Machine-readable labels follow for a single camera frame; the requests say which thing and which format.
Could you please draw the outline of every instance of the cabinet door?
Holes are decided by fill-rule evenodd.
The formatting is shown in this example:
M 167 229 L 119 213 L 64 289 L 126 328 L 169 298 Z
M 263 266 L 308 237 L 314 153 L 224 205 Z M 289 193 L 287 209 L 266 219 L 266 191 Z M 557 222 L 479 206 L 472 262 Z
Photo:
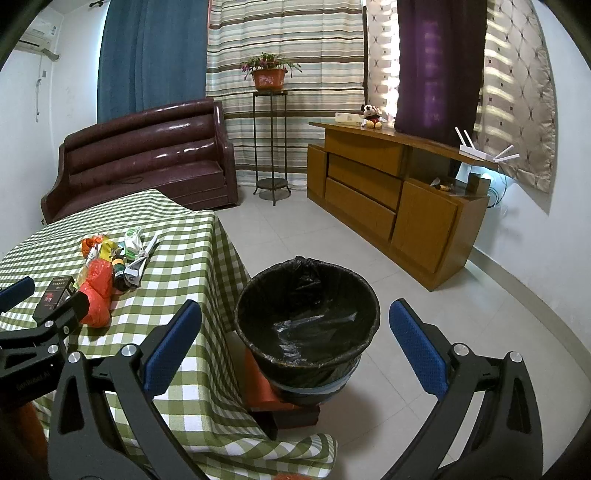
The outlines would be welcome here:
M 324 198 L 326 184 L 326 152 L 315 145 L 308 145 L 308 190 L 320 198 Z
M 449 240 L 457 205 L 428 186 L 404 182 L 392 246 L 435 273 Z

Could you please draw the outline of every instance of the air conditioner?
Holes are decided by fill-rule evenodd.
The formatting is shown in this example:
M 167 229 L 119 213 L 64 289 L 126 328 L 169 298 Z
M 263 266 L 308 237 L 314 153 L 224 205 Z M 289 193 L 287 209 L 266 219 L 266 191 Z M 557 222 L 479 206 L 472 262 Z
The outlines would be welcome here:
M 45 55 L 51 61 L 56 61 L 60 56 L 51 51 L 51 44 L 56 34 L 57 27 L 55 25 L 37 17 L 33 20 L 29 28 L 27 28 L 27 31 L 22 35 L 14 48 L 16 50 Z

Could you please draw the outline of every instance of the flower pot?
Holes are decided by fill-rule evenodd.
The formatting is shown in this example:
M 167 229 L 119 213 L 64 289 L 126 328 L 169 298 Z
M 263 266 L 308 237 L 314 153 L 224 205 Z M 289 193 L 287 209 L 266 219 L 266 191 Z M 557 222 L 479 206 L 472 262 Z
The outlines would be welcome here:
M 252 72 L 257 90 L 283 90 L 285 70 L 264 69 Z

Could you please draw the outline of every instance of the table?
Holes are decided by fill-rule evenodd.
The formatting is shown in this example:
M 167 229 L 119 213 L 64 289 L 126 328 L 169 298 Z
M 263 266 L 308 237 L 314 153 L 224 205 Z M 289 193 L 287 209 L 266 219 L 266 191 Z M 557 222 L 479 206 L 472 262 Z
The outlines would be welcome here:
M 312 435 L 302 442 L 272 442 L 248 414 L 239 393 L 225 333 L 232 327 L 238 295 L 249 280 L 222 224 L 211 211 L 194 212 L 148 190 L 76 213 L 46 226 L 0 261 L 0 287 L 30 275 L 35 294 L 0 317 L 0 328 L 35 326 L 31 315 L 51 279 L 76 275 L 84 264 L 80 240 L 108 233 L 121 241 L 130 226 L 158 244 L 136 291 L 113 299 L 112 320 L 103 329 L 83 326 L 70 336 L 70 351 L 87 357 L 114 355 L 127 343 L 141 343 L 168 323 L 187 299 L 199 302 L 203 326 L 167 392 L 154 404 L 180 443 L 212 479 L 270 479 L 277 471 L 324 478 L 335 462 L 336 442 Z M 115 394 L 111 412 L 131 455 L 135 443 Z M 53 393 L 34 404 L 49 426 Z

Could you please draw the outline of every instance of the metal plant stand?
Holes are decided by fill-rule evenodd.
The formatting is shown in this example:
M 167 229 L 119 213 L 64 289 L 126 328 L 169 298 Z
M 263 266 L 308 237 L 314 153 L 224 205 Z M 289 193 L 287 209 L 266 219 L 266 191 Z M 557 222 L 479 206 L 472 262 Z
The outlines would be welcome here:
M 258 157 L 256 152 L 256 97 L 266 96 L 269 97 L 271 108 L 269 111 L 269 118 L 271 120 L 271 176 L 259 180 L 258 174 Z M 275 111 L 273 110 L 273 97 L 283 97 L 283 148 L 284 148 L 284 159 L 285 159 L 285 178 L 275 177 L 275 139 L 274 139 L 274 123 L 275 123 Z M 288 192 L 291 190 L 287 183 L 287 90 L 280 91 L 261 91 L 252 92 L 252 129 L 254 132 L 255 139 L 255 174 L 256 174 L 256 189 L 253 194 L 256 194 L 258 189 L 270 190 L 273 196 L 273 205 L 275 205 L 275 191 L 286 188 Z

